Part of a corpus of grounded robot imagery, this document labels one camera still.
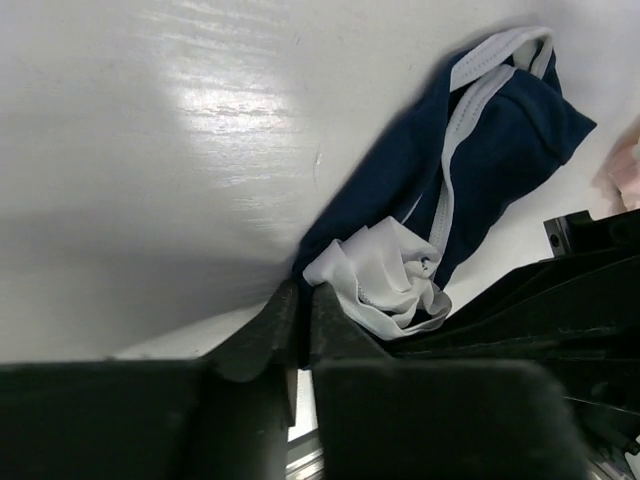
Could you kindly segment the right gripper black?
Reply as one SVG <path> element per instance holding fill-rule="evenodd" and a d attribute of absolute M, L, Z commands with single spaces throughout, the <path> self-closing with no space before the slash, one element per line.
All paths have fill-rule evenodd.
<path fill-rule="evenodd" d="M 601 477 L 639 476 L 639 213 L 586 211 L 544 224 L 552 257 L 516 268 L 431 334 L 389 346 L 406 359 L 526 359 L 564 386 Z"/>

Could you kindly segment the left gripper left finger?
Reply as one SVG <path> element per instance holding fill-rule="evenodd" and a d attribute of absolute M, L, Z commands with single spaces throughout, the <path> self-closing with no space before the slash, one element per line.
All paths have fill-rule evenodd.
<path fill-rule="evenodd" d="M 295 421 L 298 289 L 283 282 L 262 310 L 205 356 L 201 479 L 282 479 Z"/>

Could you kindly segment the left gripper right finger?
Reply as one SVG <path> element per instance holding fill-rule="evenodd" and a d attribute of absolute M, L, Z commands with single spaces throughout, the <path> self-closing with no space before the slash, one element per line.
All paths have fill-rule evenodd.
<path fill-rule="evenodd" d="M 326 477 L 398 479 L 396 365 L 328 284 L 313 293 L 309 360 Z"/>

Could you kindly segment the navy blue underwear white trim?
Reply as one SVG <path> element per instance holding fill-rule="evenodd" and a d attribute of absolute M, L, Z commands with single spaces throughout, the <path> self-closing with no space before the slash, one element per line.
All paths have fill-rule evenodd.
<path fill-rule="evenodd" d="M 504 30 L 451 56 L 304 235 L 292 267 L 303 297 L 331 286 L 384 341 L 439 329 L 455 269 L 594 126 L 563 96 L 549 28 Z"/>

